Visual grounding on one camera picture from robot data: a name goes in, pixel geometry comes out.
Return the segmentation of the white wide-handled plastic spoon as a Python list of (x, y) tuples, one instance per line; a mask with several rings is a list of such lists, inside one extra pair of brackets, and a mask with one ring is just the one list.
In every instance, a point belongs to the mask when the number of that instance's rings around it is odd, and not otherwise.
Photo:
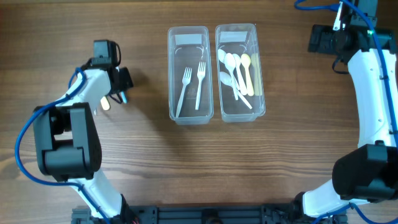
[(236, 64), (236, 73), (237, 73), (237, 77), (238, 77), (238, 84), (239, 84), (240, 92), (242, 95), (247, 95), (248, 91), (247, 91), (246, 84), (244, 82), (244, 79), (243, 79), (243, 76), (241, 73), (241, 69), (240, 69), (241, 58), (238, 54), (233, 54), (233, 57), (234, 57), (234, 61)]

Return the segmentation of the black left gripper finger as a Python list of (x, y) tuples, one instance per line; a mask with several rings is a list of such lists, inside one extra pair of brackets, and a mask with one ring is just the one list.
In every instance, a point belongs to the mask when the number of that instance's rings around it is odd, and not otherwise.
[(120, 90), (128, 90), (134, 86), (127, 67), (119, 69), (119, 77), (120, 77)]
[(119, 93), (129, 88), (129, 70), (127, 68), (120, 68), (116, 73), (114, 80), (114, 92)]

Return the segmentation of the white fork sideways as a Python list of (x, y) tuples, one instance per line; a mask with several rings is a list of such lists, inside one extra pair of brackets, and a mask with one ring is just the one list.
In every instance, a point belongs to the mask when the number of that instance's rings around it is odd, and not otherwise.
[(206, 63), (199, 62), (198, 70), (197, 70), (198, 89), (197, 89), (197, 97), (196, 97), (196, 102), (195, 102), (196, 110), (199, 109), (199, 105), (200, 105), (201, 86), (202, 86), (203, 79), (205, 78), (205, 73), (206, 73)]

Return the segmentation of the white wide-handled plastic fork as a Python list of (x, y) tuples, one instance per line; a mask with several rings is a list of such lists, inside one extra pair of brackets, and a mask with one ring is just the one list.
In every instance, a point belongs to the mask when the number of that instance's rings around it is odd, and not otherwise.
[(125, 95), (125, 92), (120, 92), (120, 95), (121, 95), (121, 98), (122, 98), (122, 101), (123, 101), (123, 103), (124, 104), (127, 104), (127, 97), (126, 97), (126, 95)]

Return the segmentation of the cream yellow plastic fork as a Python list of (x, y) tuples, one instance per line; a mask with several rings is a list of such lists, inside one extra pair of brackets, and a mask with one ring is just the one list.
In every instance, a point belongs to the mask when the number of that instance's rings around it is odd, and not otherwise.
[(102, 99), (100, 100), (100, 104), (104, 111), (108, 111), (111, 108), (108, 98), (106, 96), (102, 97)]

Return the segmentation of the cream yellow plastic spoon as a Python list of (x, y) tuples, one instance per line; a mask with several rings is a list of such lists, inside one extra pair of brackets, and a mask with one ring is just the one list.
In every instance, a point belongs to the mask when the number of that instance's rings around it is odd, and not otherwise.
[(254, 87), (251, 80), (251, 75), (249, 72), (249, 66), (251, 64), (251, 58), (248, 54), (241, 55), (241, 64), (245, 69), (245, 76), (246, 76), (246, 89), (248, 96), (254, 95)]

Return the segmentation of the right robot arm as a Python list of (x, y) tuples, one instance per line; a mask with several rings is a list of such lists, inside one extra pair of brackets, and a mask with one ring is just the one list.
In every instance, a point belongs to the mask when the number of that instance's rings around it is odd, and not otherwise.
[[(376, 29), (376, 1), (340, 1), (332, 26), (314, 25), (308, 51), (335, 55), (353, 80), (359, 116), (358, 147), (337, 160), (332, 178), (300, 192), (290, 203), (265, 204), (277, 223), (340, 223), (347, 209), (397, 198), (397, 47), (390, 30)], [(216, 28), (217, 76), (221, 117), (227, 123), (251, 122), (264, 115), (266, 102), (253, 24)], [(173, 27), (168, 33), (169, 115), (179, 125), (206, 124), (213, 114), (211, 92), (195, 73), (183, 85), (182, 70), (204, 67), (207, 36)]]

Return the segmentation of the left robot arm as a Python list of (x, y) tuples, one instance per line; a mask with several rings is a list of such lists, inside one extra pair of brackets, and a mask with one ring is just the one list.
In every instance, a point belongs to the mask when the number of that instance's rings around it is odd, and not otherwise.
[(54, 178), (52, 186), (70, 186), (90, 208), (97, 223), (136, 223), (124, 196), (100, 169), (102, 149), (93, 113), (105, 96), (133, 86), (129, 71), (120, 68), (121, 50), (112, 40), (96, 40), (94, 56), (77, 67), (66, 93), (38, 106), (34, 127), (39, 170)]

